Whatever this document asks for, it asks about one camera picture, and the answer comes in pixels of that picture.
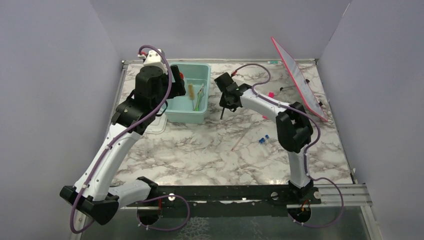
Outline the tan test tube brush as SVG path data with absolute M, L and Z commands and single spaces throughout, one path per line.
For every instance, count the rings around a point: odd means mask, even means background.
M 192 110 L 195 110 L 195 90 L 194 85 L 192 83 L 188 84 L 188 97 L 192 102 Z

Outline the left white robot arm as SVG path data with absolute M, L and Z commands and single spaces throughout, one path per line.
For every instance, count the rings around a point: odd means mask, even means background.
M 112 187 L 112 180 L 131 147 L 159 117 L 167 99 L 186 94 L 184 76 L 175 64 L 165 73 L 158 66 L 143 66 L 135 78 L 135 88 L 120 103 L 111 118 L 106 138 L 83 176 L 64 186 L 60 197 L 100 225 L 107 224 L 118 209 L 141 201 L 157 200 L 157 184 L 145 177 Z

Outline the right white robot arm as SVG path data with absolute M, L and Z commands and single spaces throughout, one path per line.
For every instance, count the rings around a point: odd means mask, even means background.
M 287 151 L 289 160 L 289 199 L 296 204 L 306 200 L 314 184 L 308 176 L 304 150 L 311 143 L 313 127 L 303 105 L 299 102 L 288 104 L 277 101 L 256 92 L 246 83 L 238 85 L 227 72 L 214 82 L 221 92 L 220 107 L 232 112 L 237 108 L 246 108 L 266 116 L 276 124 L 278 142 Z

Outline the teal plastic bin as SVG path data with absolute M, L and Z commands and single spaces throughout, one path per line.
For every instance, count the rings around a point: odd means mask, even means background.
M 206 63 L 172 62 L 183 75 L 186 95 L 168 99 L 165 110 L 171 123 L 202 124 L 208 112 L 211 67 Z

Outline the pink highlighter marker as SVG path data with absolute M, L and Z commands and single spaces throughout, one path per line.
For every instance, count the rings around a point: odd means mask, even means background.
M 273 92 L 269 92 L 269 93 L 268 93 L 268 97 L 270 97 L 270 98 L 272 98 L 272 99 L 273 99 L 273 98 L 274 98 L 274 96 L 275 96 L 275 94 L 274 94 Z

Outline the white bin lid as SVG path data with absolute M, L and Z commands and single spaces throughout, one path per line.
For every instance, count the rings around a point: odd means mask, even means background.
M 155 120 L 146 128 L 145 134 L 161 134 L 166 129 L 167 116 L 164 113 L 162 116 L 156 117 Z

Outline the glass stirring rod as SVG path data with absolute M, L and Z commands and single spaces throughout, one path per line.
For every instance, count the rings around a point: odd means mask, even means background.
M 236 143 L 233 145 L 233 147 L 231 148 L 231 151 L 234 151 L 236 149 L 236 147 L 239 145 L 239 143 L 242 141 L 242 139 L 245 137 L 245 135 L 247 134 L 247 132 L 249 131 L 249 128 L 247 128 L 243 134 L 239 137 L 239 139 L 236 141 Z

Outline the whiteboard stand rod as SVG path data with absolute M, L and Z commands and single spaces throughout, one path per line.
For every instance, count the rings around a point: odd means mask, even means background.
M 291 88 L 295 88 L 296 85 L 290 85 L 290 86 L 283 86 L 280 87 L 279 91 L 282 92 L 283 90 L 287 90 L 287 89 L 291 89 Z

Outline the pink framed whiteboard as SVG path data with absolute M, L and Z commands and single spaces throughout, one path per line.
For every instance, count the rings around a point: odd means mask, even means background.
M 279 44 L 279 42 L 274 37 L 271 37 L 271 40 L 307 109 L 321 120 L 327 122 L 327 114 L 324 112 L 320 101 L 316 98 L 313 91 L 311 90 L 309 82 L 303 75 L 295 59 Z

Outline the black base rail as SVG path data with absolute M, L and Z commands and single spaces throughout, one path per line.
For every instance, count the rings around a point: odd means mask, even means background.
M 163 218 L 287 217 L 288 208 L 321 204 L 317 193 L 312 187 L 298 196 L 288 185 L 158 186 L 130 206 L 142 216 Z

